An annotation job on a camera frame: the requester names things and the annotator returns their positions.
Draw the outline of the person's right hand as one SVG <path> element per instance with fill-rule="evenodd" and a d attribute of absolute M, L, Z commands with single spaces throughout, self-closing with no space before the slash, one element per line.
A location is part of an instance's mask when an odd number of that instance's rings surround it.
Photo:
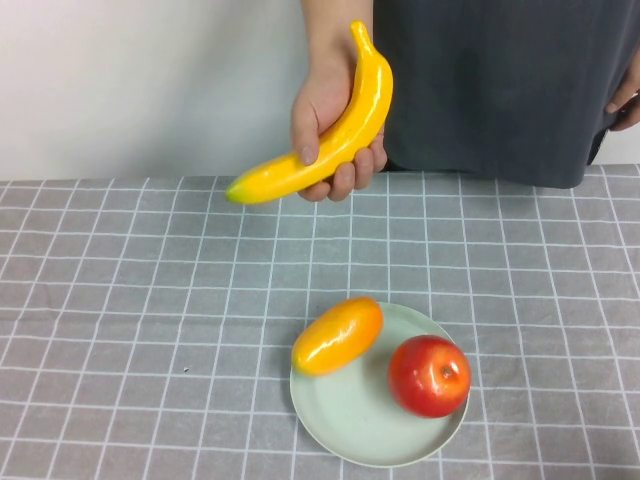
<path fill-rule="evenodd" d="M 305 165 L 312 164 L 319 152 L 319 136 L 343 114 L 350 97 L 355 70 L 351 47 L 314 47 L 305 82 L 291 110 L 291 142 Z M 299 192 L 309 202 L 345 200 L 353 191 L 366 188 L 373 176 L 388 162 L 379 132 L 372 143 L 339 166 L 335 173 Z"/>

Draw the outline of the person's left hand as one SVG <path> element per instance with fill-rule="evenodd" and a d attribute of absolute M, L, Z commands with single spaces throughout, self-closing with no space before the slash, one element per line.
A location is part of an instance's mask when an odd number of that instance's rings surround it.
<path fill-rule="evenodd" d="M 613 120 L 609 129 L 623 131 L 639 123 L 639 67 L 630 66 L 605 107 Z"/>

